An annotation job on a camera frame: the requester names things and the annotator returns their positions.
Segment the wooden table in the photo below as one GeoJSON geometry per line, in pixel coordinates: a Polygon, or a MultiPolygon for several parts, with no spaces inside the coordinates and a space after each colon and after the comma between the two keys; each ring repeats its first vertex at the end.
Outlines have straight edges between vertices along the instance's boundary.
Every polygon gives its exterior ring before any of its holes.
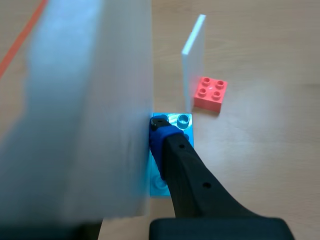
{"type": "MultiPolygon", "coordinates": [[[[319,239],[320,2],[154,0],[152,11],[155,111],[183,112],[180,51],[207,15],[205,75],[229,85],[219,115],[194,110],[195,149],[245,207],[283,218],[297,240],[319,239]]],[[[1,43],[8,38],[1,32],[1,43]]],[[[21,108],[19,54],[0,81],[2,133],[21,108]]],[[[174,215],[170,199],[150,205],[149,217],[105,221],[100,239],[147,239],[150,220],[174,215]]]]}

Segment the red duplo block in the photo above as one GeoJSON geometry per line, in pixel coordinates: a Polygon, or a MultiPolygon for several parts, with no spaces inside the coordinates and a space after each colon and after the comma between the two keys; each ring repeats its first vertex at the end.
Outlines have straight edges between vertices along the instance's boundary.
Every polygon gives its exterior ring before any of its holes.
{"type": "Polygon", "coordinates": [[[228,83],[202,77],[194,95],[194,106],[220,113],[228,83]]]}

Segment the blue duplo block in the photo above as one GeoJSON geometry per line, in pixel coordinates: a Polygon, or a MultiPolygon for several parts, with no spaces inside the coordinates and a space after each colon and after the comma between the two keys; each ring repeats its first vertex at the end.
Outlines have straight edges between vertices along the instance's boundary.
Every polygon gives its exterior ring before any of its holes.
{"type": "MultiPolygon", "coordinates": [[[[169,121],[172,125],[183,130],[184,136],[189,140],[190,144],[194,146],[194,131],[192,128],[192,114],[191,113],[154,113],[153,116],[163,115],[163,118],[169,121]]],[[[160,173],[150,152],[151,161],[151,177],[150,177],[150,196],[151,197],[170,197],[170,192],[165,181],[160,177],[160,173]]]]}

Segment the white foam board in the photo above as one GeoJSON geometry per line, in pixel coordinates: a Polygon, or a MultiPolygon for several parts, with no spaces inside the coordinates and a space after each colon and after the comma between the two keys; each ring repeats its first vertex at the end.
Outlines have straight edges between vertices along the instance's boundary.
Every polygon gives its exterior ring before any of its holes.
{"type": "Polygon", "coordinates": [[[198,82],[204,74],[205,21],[206,15],[199,15],[181,52],[186,113],[192,112],[198,82]]]}
{"type": "Polygon", "coordinates": [[[48,3],[27,56],[25,113],[0,145],[1,226],[144,213],[151,19],[150,0],[48,3]]]}

